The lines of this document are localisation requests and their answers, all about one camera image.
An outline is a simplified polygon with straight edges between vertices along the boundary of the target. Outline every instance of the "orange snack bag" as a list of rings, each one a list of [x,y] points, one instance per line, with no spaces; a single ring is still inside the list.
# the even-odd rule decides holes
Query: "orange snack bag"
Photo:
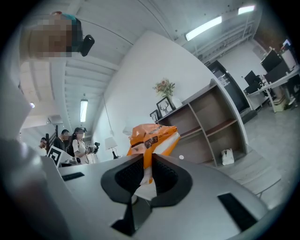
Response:
[[[130,138],[130,149],[127,156],[144,154],[144,178],[141,185],[150,184],[152,178],[152,153],[168,156],[180,139],[175,126],[159,124],[141,124],[134,127]]]

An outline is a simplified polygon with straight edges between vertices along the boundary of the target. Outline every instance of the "gray floor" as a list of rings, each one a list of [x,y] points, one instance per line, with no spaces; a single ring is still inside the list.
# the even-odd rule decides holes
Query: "gray floor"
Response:
[[[281,174],[261,199],[270,209],[283,203],[300,175],[300,107],[274,113],[264,106],[245,124],[249,146]]]

